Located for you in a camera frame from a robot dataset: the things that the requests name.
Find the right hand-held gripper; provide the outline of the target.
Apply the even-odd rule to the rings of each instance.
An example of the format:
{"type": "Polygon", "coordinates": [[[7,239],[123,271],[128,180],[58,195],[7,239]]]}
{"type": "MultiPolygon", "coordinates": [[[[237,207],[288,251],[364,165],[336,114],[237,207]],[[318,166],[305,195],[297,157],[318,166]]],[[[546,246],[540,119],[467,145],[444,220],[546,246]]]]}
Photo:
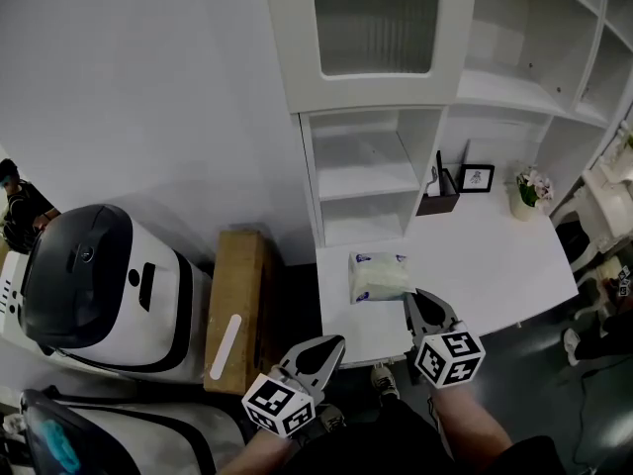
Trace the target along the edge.
{"type": "Polygon", "coordinates": [[[421,289],[415,294],[405,293],[404,305],[412,334],[422,332],[422,320],[432,327],[451,326],[446,332],[426,334],[422,338],[413,363],[421,376],[435,389],[472,381],[485,358],[485,349],[463,322],[456,323],[452,307],[421,289]]]}

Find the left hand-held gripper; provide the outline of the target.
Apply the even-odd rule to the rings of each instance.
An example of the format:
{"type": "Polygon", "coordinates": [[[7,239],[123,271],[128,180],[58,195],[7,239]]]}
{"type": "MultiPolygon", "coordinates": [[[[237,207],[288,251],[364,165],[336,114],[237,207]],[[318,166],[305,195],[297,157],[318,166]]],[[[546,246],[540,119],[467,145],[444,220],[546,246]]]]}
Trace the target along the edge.
{"type": "Polygon", "coordinates": [[[290,437],[316,418],[323,390],[345,354],[345,338],[323,335],[294,345],[241,399],[248,418],[279,437],[290,437]]]}

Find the white pack of tissues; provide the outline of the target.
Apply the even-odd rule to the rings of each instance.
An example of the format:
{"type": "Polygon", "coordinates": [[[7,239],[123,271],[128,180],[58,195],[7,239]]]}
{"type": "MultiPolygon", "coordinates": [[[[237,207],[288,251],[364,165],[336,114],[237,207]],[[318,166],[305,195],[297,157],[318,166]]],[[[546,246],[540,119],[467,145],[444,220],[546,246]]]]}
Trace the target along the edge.
{"type": "Polygon", "coordinates": [[[414,293],[407,264],[407,257],[401,254],[350,252],[350,303],[397,301],[407,293],[414,293]]]}

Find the person's right forearm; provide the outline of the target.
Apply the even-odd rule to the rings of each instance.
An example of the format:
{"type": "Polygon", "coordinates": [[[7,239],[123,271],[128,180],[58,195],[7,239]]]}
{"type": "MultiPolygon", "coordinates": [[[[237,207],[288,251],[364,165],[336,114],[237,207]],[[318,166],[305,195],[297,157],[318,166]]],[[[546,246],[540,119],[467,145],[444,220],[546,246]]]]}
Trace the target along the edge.
{"type": "Polygon", "coordinates": [[[454,459],[472,473],[482,473],[512,440],[466,385],[431,390],[431,401],[454,459]]]}

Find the person's left forearm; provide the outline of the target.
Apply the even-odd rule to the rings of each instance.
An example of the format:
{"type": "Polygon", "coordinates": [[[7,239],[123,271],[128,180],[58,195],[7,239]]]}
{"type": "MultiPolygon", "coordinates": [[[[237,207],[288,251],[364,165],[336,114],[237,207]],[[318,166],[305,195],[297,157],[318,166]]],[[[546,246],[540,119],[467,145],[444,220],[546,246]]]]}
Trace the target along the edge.
{"type": "Polygon", "coordinates": [[[270,475],[284,464],[292,446],[291,439],[261,429],[217,475],[270,475]]]}

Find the person's left shoe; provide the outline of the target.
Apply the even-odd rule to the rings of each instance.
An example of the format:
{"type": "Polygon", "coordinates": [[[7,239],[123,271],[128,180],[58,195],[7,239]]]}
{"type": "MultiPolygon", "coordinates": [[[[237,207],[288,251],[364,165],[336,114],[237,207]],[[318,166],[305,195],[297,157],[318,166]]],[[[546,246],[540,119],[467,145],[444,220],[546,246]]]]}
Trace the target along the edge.
{"type": "Polygon", "coordinates": [[[318,418],[326,433],[336,432],[347,427],[342,411],[332,404],[324,406],[320,410],[318,418]]]}

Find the person's right shoe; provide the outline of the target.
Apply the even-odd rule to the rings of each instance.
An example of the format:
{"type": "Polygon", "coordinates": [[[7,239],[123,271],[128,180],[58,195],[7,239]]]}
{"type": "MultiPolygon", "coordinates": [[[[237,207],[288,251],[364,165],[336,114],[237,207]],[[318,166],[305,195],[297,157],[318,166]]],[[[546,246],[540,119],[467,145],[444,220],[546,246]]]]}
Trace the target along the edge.
{"type": "Polygon", "coordinates": [[[398,399],[400,397],[395,377],[386,365],[375,365],[372,368],[371,383],[381,399],[388,397],[398,399]]]}

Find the dark brown box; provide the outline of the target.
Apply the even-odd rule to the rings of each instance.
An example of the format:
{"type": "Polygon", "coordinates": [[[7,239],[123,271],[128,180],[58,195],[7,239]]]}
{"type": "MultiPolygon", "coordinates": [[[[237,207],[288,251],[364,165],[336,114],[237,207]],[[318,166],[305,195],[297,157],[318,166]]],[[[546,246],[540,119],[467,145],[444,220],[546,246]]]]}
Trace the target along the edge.
{"type": "Polygon", "coordinates": [[[417,217],[451,213],[454,210],[460,198],[458,187],[447,168],[442,169],[439,179],[441,194],[433,197],[424,194],[415,214],[417,217]]]}

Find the person's black shorts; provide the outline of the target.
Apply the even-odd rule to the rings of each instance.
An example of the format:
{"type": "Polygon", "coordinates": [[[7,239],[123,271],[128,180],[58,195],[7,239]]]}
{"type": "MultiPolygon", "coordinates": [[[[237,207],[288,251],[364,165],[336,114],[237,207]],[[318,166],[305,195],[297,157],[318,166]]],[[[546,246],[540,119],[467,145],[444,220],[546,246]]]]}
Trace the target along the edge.
{"type": "Polygon", "coordinates": [[[482,473],[453,457],[444,435],[401,399],[383,398],[371,423],[326,433],[302,447],[284,475],[566,475],[553,439],[512,442],[482,473]]]}

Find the white robot with black visor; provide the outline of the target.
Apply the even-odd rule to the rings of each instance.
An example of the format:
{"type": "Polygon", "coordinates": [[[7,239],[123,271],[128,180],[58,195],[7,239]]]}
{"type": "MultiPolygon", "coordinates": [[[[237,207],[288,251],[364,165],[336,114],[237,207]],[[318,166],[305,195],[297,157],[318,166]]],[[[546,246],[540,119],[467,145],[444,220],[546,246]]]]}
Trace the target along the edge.
{"type": "Polygon", "coordinates": [[[36,238],[22,281],[26,337],[137,379],[203,379],[211,277],[127,212],[89,205],[36,238]]]}

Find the white robot with blue visor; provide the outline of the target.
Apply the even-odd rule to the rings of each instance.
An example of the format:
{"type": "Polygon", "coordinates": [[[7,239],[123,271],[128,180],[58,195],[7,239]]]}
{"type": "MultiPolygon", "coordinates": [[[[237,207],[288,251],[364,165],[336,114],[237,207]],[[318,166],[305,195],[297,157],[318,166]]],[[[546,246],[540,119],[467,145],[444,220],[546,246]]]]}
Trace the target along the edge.
{"type": "Polygon", "coordinates": [[[36,475],[216,475],[245,446],[227,412],[197,403],[114,403],[22,393],[36,475]]]}

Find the ornate white dressing table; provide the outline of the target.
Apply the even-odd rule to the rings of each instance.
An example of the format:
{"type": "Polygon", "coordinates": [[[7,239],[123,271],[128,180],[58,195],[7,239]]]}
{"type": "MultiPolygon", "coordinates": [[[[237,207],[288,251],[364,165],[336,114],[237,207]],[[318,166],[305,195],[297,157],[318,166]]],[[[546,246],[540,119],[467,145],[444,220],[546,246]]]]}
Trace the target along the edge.
{"type": "Polygon", "coordinates": [[[552,217],[556,227],[565,221],[579,223],[588,237],[583,252],[570,258],[574,272],[633,238],[633,124],[619,123],[609,145],[581,179],[583,184],[552,217]]]}

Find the frosted glass cabinet door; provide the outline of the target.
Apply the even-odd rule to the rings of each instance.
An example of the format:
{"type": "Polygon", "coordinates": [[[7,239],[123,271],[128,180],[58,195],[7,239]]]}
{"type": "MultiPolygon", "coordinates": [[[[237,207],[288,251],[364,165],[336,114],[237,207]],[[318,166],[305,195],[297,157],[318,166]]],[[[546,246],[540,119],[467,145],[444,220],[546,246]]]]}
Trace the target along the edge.
{"type": "Polygon", "coordinates": [[[475,0],[268,0],[290,113],[454,102],[475,0]]]}

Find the white computer tower case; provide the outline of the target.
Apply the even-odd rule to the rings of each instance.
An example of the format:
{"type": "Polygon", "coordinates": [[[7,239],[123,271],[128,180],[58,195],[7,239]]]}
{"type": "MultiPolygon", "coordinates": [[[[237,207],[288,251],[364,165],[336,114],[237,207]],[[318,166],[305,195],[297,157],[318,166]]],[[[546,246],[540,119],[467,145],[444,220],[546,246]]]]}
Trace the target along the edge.
{"type": "Polygon", "coordinates": [[[23,332],[19,317],[23,306],[21,294],[28,257],[10,250],[0,275],[0,334],[24,349],[32,350],[34,342],[23,332]]]}

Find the small black picture frame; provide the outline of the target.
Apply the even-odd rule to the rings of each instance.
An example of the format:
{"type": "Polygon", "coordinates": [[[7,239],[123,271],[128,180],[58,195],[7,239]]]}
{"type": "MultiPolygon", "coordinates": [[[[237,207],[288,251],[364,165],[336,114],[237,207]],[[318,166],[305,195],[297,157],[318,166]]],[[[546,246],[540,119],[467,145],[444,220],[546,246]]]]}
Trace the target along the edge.
{"type": "Polygon", "coordinates": [[[460,193],[489,193],[496,168],[491,164],[462,164],[460,167],[460,193]]]}

